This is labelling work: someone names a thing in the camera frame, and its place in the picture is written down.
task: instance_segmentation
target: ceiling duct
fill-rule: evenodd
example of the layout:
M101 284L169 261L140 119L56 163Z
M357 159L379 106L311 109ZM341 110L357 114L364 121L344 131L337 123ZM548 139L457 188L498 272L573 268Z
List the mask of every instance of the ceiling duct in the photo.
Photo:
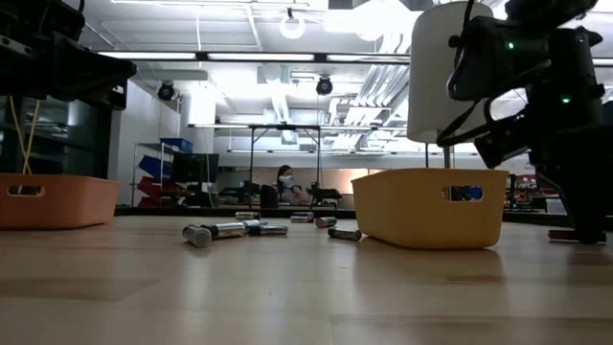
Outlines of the ceiling duct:
M282 67L279 63L266 63L258 67L258 83L264 81L270 87L270 99L280 124L289 124L289 106L285 99L285 86L290 83L289 67ZM295 145L298 143L298 133L293 130L281 132L282 145Z

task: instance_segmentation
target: basket handle hole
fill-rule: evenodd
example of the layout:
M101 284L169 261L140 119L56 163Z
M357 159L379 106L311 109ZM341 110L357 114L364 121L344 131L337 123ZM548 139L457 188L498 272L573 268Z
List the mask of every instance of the basket handle hole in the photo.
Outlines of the basket handle hole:
M480 186L447 186L443 188L442 197L454 202L474 202L483 199Z
M41 186L10 186L7 189L9 196L41 197L45 194L45 189Z

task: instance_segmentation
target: monitor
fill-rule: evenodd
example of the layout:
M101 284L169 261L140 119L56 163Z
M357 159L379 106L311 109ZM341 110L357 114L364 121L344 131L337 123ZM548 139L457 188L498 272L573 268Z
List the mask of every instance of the monitor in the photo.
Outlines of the monitor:
M176 153L170 179L174 182L215 183L219 154Z

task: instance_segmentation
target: orange basket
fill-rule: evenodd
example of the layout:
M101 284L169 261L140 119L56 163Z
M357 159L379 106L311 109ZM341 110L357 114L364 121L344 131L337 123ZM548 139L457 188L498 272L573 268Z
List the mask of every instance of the orange basket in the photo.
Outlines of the orange basket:
M113 219L119 184L93 177L0 173L0 229L73 229Z

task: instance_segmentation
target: white wall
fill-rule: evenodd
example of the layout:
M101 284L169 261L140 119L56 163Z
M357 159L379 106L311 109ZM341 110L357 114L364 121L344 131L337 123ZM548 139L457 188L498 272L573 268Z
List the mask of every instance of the white wall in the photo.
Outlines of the white wall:
M180 117L176 111L162 104L154 96L132 81L127 86L127 107L123 112L113 112L109 145L108 178L120 182L118 204L130 204L134 145L136 143L159 143L159 138L176 137ZM139 149L136 163L143 154L156 156L156 152ZM136 170L136 182L144 172ZM140 200L136 192L135 204Z

